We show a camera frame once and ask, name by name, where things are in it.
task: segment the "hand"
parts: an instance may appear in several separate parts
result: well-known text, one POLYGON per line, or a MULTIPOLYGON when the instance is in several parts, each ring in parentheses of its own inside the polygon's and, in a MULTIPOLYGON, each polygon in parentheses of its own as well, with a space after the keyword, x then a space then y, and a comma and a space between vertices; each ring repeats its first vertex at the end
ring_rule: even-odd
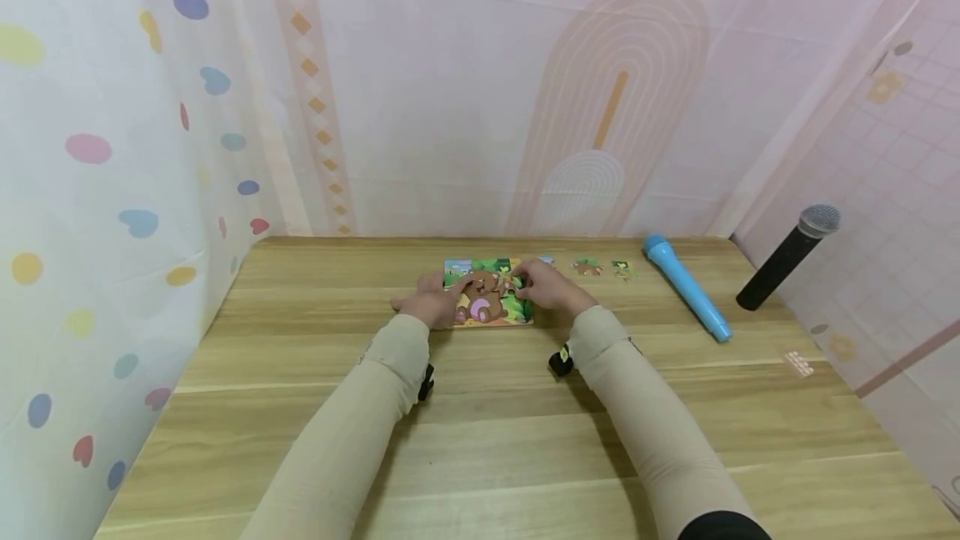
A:
POLYGON ((587 290, 539 258, 530 258, 518 264, 511 275, 523 280, 523 288, 517 290, 517 298, 532 300, 538 307, 560 308, 569 313, 571 318, 599 304, 587 290))
POLYGON ((472 280, 463 276, 450 289, 443 289, 443 271, 424 273, 417 280, 417 291, 407 298, 392 298, 394 311, 412 315, 431 330, 446 330, 453 325, 457 300, 472 280))

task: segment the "wooden tabletop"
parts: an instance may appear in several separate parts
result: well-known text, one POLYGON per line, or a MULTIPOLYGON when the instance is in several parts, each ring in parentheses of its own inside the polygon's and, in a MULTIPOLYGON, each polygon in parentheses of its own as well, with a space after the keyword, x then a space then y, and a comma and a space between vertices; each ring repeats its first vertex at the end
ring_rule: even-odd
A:
MULTIPOLYGON (((640 242, 322 239, 260 242, 190 362, 97 538, 233 540, 299 431, 392 313, 446 258, 552 256, 578 277, 700 422, 773 538, 955 538, 960 527, 730 242, 672 241, 733 330, 715 343, 640 242), (613 275, 628 260, 636 279, 613 275), (783 359, 814 368, 801 377, 783 359)), ((435 334, 437 386, 397 426, 355 538, 655 538, 601 403, 548 357, 568 321, 435 334)))

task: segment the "tan fabric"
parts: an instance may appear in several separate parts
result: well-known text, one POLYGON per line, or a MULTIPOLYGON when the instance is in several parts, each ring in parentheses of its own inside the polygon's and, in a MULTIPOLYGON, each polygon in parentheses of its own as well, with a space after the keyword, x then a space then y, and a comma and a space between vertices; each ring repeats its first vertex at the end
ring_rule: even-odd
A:
POLYGON ((417 401, 428 327, 397 315, 291 446, 242 540, 350 538, 393 425, 417 401))
MULTIPOLYGON (((292 445, 242 540, 350 538, 393 425, 417 400, 428 333, 409 315, 377 333, 292 445)), ((751 515, 693 416, 613 313, 599 306, 581 313, 569 348, 647 489, 662 540, 676 540, 709 511, 751 515)))
POLYGON ((677 540, 688 523, 710 511, 752 516, 693 415, 613 313, 600 306, 582 312, 568 346, 630 454, 662 540, 677 540))

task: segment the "cartoon bear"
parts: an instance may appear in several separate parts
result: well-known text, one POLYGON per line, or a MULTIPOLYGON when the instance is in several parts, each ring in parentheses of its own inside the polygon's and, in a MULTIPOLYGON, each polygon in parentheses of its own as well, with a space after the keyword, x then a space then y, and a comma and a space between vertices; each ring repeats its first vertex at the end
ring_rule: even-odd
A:
POLYGON ((470 283, 463 289, 469 303, 466 307, 457 307, 457 323, 468 319, 488 323, 498 320, 505 314, 500 299, 507 293, 507 289, 491 271, 473 271, 468 274, 470 283))
POLYGON ((580 275, 600 275, 603 270, 603 266, 592 266, 592 264, 582 261, 575 262, 570 267, 576 269, 580 275))

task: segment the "jigsaw puzzle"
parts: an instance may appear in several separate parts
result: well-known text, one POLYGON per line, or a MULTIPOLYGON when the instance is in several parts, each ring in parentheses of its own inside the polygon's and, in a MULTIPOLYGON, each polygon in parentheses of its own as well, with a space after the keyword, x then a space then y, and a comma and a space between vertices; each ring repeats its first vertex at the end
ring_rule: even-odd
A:
POLYGON ((580 275, 600 275, 603 270, 602 264, 596 261, 596 258, 577 258, 570 268, 576 269, 580 275))
POLYGON ((510 275, 519 258, 451 258, 443 263, 443 286, 463 276, 470 283, 457 302, 455 328, 525 325, 534 320, 533 305, 517 298, 523 280, 510 275))
POLYGON ((613 260, 612 265, 613 275, 617 276, 618 279, 624 282, 629 282, 633 279, 633 268, 629 261, 613 260))

